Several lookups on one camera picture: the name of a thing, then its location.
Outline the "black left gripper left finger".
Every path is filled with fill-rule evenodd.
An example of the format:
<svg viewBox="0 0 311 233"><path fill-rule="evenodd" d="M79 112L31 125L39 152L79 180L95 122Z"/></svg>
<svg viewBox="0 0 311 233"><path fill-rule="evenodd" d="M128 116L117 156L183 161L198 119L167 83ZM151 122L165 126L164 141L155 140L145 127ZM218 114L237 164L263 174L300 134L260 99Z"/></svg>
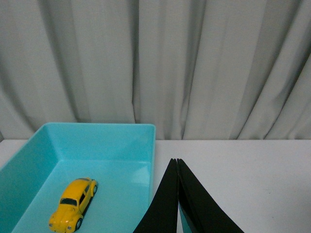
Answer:
<svg viewBox="0 0 311 233"><path fill-rule="evenodd" d="M177 231L178 193L177 161L171 159L148 210L134 232L175 233Z"/></svg>

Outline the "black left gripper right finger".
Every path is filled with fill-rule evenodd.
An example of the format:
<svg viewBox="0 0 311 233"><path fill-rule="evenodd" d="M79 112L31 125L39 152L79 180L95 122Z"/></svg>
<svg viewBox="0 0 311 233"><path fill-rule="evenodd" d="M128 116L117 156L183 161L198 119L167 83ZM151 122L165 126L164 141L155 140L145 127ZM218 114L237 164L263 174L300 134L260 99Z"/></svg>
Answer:
<svg viewBox="0 0 311 233"><path fill-rule="evenodd" d="M177 159L179 210L185 233L242 233L182 159Z"/></svg>

